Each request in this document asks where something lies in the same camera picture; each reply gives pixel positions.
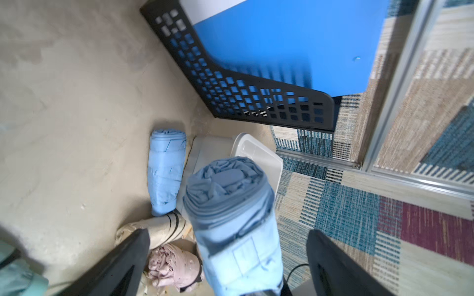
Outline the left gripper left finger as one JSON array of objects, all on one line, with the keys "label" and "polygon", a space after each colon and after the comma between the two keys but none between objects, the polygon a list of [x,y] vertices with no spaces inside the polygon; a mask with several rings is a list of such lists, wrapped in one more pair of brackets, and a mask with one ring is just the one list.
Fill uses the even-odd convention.
[{"label": "left gripper left finger", "polygon": [[150,246],[148,230],[137,229],[60,296],[134,296]]}]

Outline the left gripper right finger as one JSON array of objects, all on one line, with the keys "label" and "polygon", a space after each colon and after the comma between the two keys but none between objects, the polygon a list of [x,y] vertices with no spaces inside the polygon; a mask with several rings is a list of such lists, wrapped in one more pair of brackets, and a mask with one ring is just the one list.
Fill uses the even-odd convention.
[{"label": "left gripper right finger", "polygon": [[306,252],[318,296],[393,294],[319,230],[309,232]]}]

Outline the mint green umbrella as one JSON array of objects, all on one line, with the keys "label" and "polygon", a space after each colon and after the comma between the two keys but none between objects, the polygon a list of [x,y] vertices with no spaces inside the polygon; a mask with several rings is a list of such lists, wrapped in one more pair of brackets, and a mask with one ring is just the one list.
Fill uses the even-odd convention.
[{"label": "mint green umbrella", "polygon": [[1,295],[43,296],[49,281],[31,270],[19,249],[1,241]]}]

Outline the light blue umbrella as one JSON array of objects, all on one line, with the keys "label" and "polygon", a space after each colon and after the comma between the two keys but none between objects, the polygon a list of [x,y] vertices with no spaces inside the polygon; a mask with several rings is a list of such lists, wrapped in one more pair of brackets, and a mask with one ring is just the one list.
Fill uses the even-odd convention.
[{"label": "light blue umbrella", "polygon": [[183,205],[215,295],[280,295],[274,202],[267,175],[246,157],[216,160],[188,178]]}]

